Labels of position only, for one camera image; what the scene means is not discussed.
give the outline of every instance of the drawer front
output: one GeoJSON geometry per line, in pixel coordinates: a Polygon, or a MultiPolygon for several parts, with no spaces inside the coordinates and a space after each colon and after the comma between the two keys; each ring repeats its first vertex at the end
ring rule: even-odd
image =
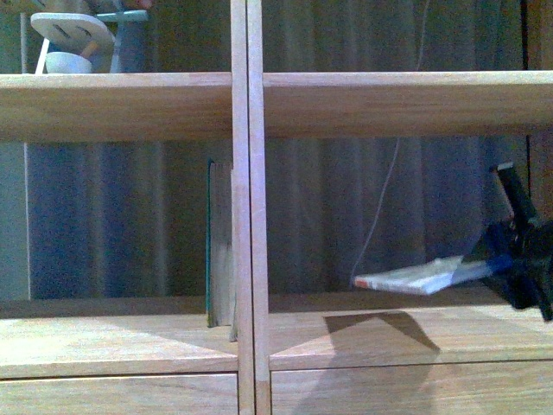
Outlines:
{"type": "Polygon", "coordinates": [[[273,415],[551,414],[553,362],[273,372],[273,415]]]}
{"type": "Polygon", "coordinates": [[[141,376],[0,382],[0,414],[237,415],[237,376],[141,376]]]}

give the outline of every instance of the white cable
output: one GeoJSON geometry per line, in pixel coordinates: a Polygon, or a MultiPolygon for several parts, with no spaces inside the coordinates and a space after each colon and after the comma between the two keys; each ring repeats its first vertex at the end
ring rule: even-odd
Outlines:
{"type": "MultiPolygon", "coordinates": [[[[418,48],[418,59],[416,61],[416,72],[420,71],[421,65],[423,64],[424,39],[426,37],[426,21],[428,20],[430,1],[431,0],[426,0],[426,4],[424,5],[423,25],[421,27],[421,41],[419,43],[419,48],[418,48]]],[[[390,167],[388,168],[388,173],[386,174],[384,184],[382,185],[382,190],[380,191],[380,197],[378,198],[377,211],[374,214],[374,219],[372,220],[371,230],[369,231],[369,234],[366,237],[365,244],[363,245],[363,249],[361,249],[361,252],[359,253],[359,256],[357,257],[357,260],[355,261],[355,264],[353,265],[352,273],[349,276],[350,288],[353,287],[353,279],[355,277],[355,271],[357,270],[357,267],[359,266],[359,263],[361,262],[361,260],[365,256],[366,249],[368,248],[369,244],[371,243],[372,235],[374,234],[374,230],[377,227],[378,219],[380,218],[380,211],[382,210],[382,204],[384,203],[384,198],[385,198],[385,195],[386,195],[386,189],[388,189],[388,184],[390,184],[391,175],[394,171],[394,167],[396,166],[397,154],[399,153],[400,143],[401,143],[401,138],[396,138],[396,146],[395,146],[395,149],[394,149],[394,155],[393,155],[393,158],[391,159],[390,167]]]]}
{"type": "Polygon", "coordinates": [[[123,0],[112,0],[112,3],[117,11],[124,11],[123,0]]]}
{"type": "Polygon", "coordinates": [[[29,73],[29,22],[25,13],[19,15],[19,29],[21,34],[21,73],[29,73]]]}

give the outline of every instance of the wooden shelf board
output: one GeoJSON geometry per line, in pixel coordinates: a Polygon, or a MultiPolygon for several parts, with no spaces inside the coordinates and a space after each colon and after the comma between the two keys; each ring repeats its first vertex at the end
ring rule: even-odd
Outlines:
{"type": "Polygon", "coordinates": [[[1,303],[0,379],[236,372],[237,343],[204,309],[178,297],[1,303]]]}
{"type": "Polygon", "coordinates": [[[230,73],[0,75],[0,141],[230,137],[230,73]]]}
{"type": "Polygon", "coordinates": [[[446,290],[437,300],[412,297],[417,303],[405,308],[397,304],[405,296],[393,297],[273,298],[273,310],[304,308],[270,314],[270,369],[553,359],[553,332],[539,311],[516,311],[484,287],[446,290]],[[348,301],[357,309],[347,310],[348,301]]]}
{"type": "Polygon", "coordinates": [[[527,133],[553,125],[553,71],[265,73],[267,137],[527,133]]]}
{"type": "Polygon", "coordinates": [[[553,361],[274,372],[279,415],[545,414],[553,361]]]}
{"type": "Polygon", "coordinates": [[[0,381],[0,415],[238,415],[235,373],[0,381]]]}

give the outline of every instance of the light wood surface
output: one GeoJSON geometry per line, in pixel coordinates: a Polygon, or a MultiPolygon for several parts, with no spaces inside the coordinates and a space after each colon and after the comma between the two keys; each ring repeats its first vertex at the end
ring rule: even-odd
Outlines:
{"type": "Polygon", "coordinates": [[[237,415],[236,374],[0,382],[0,414],[237,415]]]}
{"type": "Polygon", "coordinates": [[[229,73],[0,75],[0,140],[232,136],[229,73]]]}
{"type": "MultiPolygon", "coordinates": [[[[493,297],[484,288],[480,292],[493,297]]],[[[455,290],[449,295],[458,296],[455,290]]],[[[553,359],[553,331],[538,310],[484,305],[477,296],[476,291],[478,305],[455,300],[447,305],[444,296],[442,304],[425,304],[426,297],[419,297],[409,308],[384,300],[364,308],[368,297],[357,302],[357,310],[338,311],[332,299],[340,297],[336,294],[323,297],[329,311],[306,307],[303,312],[271,313],[270,369],[553,359]]],[[[459,297],[469,299],[467,294],[459,297]]],[[[305,296],[296,303],[317,302],[305,296]]]]}
{"type": "Polygon", "coordinates": [[[273,415],[549,414],[553,362],[275,372],[273,415]]]}
{"type": "Polygon", "coordinates": [[[250,100],[251,278],[256,358],[256,414],[270,414],[269,288],[261,2],[248,1],[248,74],[250,100]]]}
{"type": "Polygon", "coordinates": [[[235,372],[236,343],[228,328],[207,328],[199,302],[2,303],[0,379],[235,372]]]}
{"type": "Polygon", "coordinates": [[[553,125],[553,72],[266,73],[267,137],[413,137],[553,125]]]}
{"type": "Polygon", "coordinates": [[[238,402],[255,413],[253,305],[251,297],[250,145],[246,1],[231,0],[232,38],[232,250],[237,282],[238,402]]]}

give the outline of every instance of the wooden cubby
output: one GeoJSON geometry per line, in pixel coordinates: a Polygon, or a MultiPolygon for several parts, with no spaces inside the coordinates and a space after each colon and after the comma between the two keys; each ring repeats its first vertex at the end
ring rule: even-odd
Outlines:
{"type": "MultiPolygon", "coordinates": [[[[382,292],[270,296],[264,151],[266,137],[539,133],[553,125],[553,72],[265,73],[266,16],[252,3],[248,59],[257,413],[498,413],[515,408],[546,413],[551,404],[546,394],[530,398],[528,393],[553,382],[549,326],[538,311],[517,312],[483,284],[432,298],[382,292]]],[[[532,13],[550,12],[545,3],[532,13]]],[[[547,41],[542,37],[542,56],[553,52],[548,36],[547,41]]],[[[550,158],[550,149],[546,153],[550,158]]],[[[547,193],[535,197],[550,203],[547,193]]]]}
{"type": "Polygon", "coordinates": [[[549,326],[483,286],[270,298],[264,146],[534,133],[553,72],[264,73],[261,6],[230,2],[231,72],[0,75],[0,140],[232,140],[239,324],[207,329],[199,297],[2,303],[0,413],[547,413],[549,326]]]}
{"type": "MultiPolygon", "coordinates": [[[[165,28],[158,73],[2,74],[0,140],[232,141],[238,342],[207,327],[203,297],[2,302],[0,413],[254,413],[246,8],[227,4],[227,72],[169,72],[179,31],[165,28]]],[[[163,7],[156,20],[179,24],[178,2],[163,7]]]]}

